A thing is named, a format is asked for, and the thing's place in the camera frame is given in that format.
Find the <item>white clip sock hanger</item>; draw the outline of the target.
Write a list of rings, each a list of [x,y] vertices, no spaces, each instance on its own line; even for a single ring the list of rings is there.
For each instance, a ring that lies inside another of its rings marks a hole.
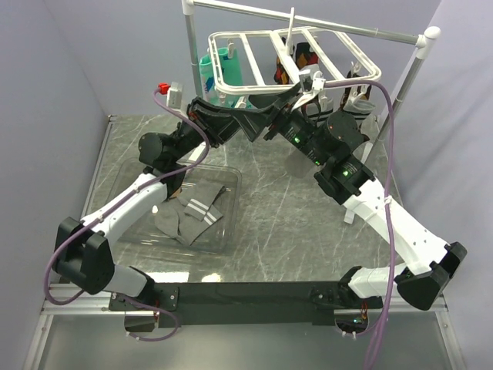
[[[263,29],[263,30],[251,30],[251,31],[223,31],[223,32],[252,32],[252,31],[265,31],[265,30],[273,31],[277,29]],[[210,55],[209,54],[210,36],[215,35],[217,33],[219,32],[214,32],[210,34],[208,37],[208,48],[207,48],[208,55]],[[368,74],[368,71],[361,64],[357,62],[353,54],[342,44],[342,42],[339,40],[338,37],[336,37],[334,33],[330,31],[319,31],[319,32],[314,32],[313,36],[316,40],[317,45],[323,49],[323,51],[331,59],[333,64],[340,70],[343,77],[348,79],[351,78],[361,79],[361,77],[366,76]],[[291,78],[290,78],[290,83],[288,85],[277,85],[274,82],[273,76],[276,71],[276,59],[279,56],[274,50],[273,43],[271,42],[270,37],[268,36],[255,37],[248,35],[247,41],[250,44],[250,48],[255,56],[258,68],[261,72],[261,76],[263,77],[265,84],[268,86],[280,87],[281,90],[279,92],[265,92],[265,93],[248,92],[246,93],[245,96],[238,96],[239,98],[240,97],[245,98],[250,94],[281,93],[300,82],[300,80],[298,82],[294,82]],[[224,38],[216,37],[215,42],[216,42],[217,51],[219,48],[223,48],[223,47],[228,47],[230,49],[232,46],[234,46],[236,48],[239,56],[240,68],[243,77],[242,86],[254,85],[256,81],[254,79],[252,69],[250,68],[249,61],[247,60],[247,55],[245,53],[242,40],[239,38],[234,38],[231,35],[228,35],[228,37],[224,37]],[[290,62],[295,63],[295,49],[297,43],[299,42],[308,42],[308,41],[305,39],[302,33],[296,32],[292,34],[291,47],[288,48],[288,52],[289,52],[288,60]],[[328,72],[327,68],[324,66],[321,59],[319,59],[319,67],[320,67],[320,71],[323,73],[324,78],[326,79],[323,91],[318,94],[318,96],[322,97],[327,94],[327,91],[329,89],[326,88],[326,84],[328,81],[332,80],[333,76]],[[217,94],[218,90],[216,84],[215,84],[215,90]]]

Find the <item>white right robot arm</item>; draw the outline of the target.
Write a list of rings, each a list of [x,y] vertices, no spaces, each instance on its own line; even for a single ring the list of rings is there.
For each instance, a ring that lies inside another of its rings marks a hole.
[[[431,233],[394,198],[354,151],[369,139],[353,113],[339,109],[321,123],[305,114],[313,98],[295,85],[282,93],[250,95],[253,117],[245,131],[255,140],[263,129],[265,140],[276,135],[294,145],[313,164],[318,186],[328,197],[359,216],[390,245],[401,264],[389,267],[354,267],[340,280],[341,304],[354,308],[365,298],[397,293],[408,304],[428,310],[441,295],[467,250],[459,242],[448,243]]]

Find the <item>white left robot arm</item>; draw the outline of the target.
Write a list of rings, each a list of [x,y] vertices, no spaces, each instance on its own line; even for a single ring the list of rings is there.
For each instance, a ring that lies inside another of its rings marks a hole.
[[[111,247],[152,206],[168,200],[184,175],[201,163],[209,150],[227,142],[238,131],[255,140],[267,123],[255,109],[214,106],[195,98],[169,134],[146,133],[139,139],[139,162],[144,171],[126,190],[82,220],[66,218],[57,230],[55,250],[45,269],[79,287],[126,295],[138,310],[154,299],[154,280],[133,267],[114,262]]]

